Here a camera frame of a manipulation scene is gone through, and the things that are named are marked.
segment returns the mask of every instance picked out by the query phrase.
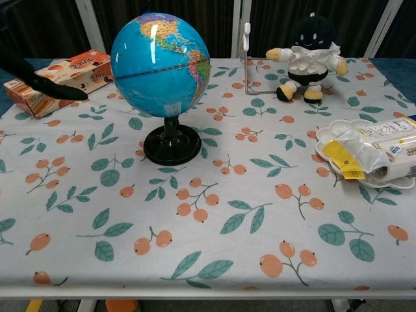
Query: plush toy's yellow foot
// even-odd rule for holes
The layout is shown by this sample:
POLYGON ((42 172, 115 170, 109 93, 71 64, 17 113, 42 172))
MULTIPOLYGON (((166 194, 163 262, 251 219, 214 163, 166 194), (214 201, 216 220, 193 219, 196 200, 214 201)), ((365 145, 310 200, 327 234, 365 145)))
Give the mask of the plush toy's yellow foot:
POLYGON ((305 102, 310 103, 310 104, 320 103, 322 98, 323 98, 323 95, 321 91, 307 89, 304 94, 305 102))
POLYGON ((293 97, 293 89, 288 84, 284 84, 276 90, 276 95, 280 101, 287 102, 293 97))
POLYGON ((346 67, 346 60, 342 60, 337 67, 337 75, 345 76, 348 73, 348 68, 346 67))
POLYGON ((275 47, 274 49, 268 50, 266 52, 266 58, 268 60, 273 60, 274 62, 279 62, 280 49, 275 47))

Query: tissue box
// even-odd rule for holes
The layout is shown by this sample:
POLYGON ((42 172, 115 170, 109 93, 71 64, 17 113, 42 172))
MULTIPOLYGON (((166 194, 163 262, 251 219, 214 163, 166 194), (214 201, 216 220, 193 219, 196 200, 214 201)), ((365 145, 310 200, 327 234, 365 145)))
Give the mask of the tissue box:
MULTIPOLYGON (((54 83, 84 90, 87 94, 112 82, 110 56, 95 50, 50 65, 36 73, 54 83)), ((9 81, 4 86, 16 106, 35 118, 41 118, 73 102, 48 97, 19 79, 9 81)))

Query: black and white plush doll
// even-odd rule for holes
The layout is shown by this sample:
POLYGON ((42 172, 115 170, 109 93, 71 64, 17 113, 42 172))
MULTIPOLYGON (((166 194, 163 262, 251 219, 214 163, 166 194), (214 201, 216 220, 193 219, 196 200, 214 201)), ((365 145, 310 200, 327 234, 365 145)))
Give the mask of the black and white plush doll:
POLYGON ((335 26, 333 23, 312 13, 299 21, 291 34, 290 49, 274 48, 266 53, 269 60, 289 62, 289 81, 276 90, 278 99, 288 101, 300 86, 307 86, 304 94, 306 103, 322 101, 321 84, 328 70, 337 75, 346 75, 346 61, 339 55, 339 46, 333 42, 335 26))

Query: table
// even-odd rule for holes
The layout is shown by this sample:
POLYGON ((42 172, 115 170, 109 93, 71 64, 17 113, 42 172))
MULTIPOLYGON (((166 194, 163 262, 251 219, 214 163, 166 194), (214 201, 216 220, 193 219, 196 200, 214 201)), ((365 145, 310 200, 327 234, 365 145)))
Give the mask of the table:
MULTIPOLYGON (((315 155, 330 121, 415 104, 367 59, 330 73, 321 105, 247 96, 240 60, 211 64, 179 119, 203 139, 182 166, 145 159, 140 142, 162 120, 113 84, 41 120, 3 116, 2 297, 415 297, 415 191, 349 183, 315 155)), ((284 66, 253 61, 249 87, 275 89, 284 66)))

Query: black globe base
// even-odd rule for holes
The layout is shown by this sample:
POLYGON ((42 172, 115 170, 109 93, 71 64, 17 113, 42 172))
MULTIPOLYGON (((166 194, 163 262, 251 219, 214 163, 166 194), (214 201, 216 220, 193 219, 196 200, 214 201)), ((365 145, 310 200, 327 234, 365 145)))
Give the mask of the black globe base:
POLYGON ((178 117, 165 118, 164 126, 146 137, 143 150, 153 163, 177 166, 197 156, 201 150, 201 138, 193 128, 180 125, 178 117))

